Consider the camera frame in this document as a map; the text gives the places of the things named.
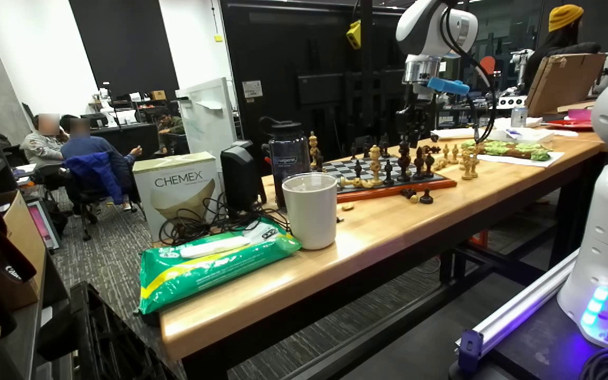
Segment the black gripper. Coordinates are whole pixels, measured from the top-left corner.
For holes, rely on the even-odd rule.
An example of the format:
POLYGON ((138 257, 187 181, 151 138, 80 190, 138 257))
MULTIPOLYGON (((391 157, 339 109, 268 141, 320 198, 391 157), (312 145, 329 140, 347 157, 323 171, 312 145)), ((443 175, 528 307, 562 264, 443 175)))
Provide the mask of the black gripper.
POLYGON ((396 109, 398 132, 409 141, 429 140, 437 127, 437 101, 430 90, 420 90, 408 85, 402 90, 402 104, 396 109))

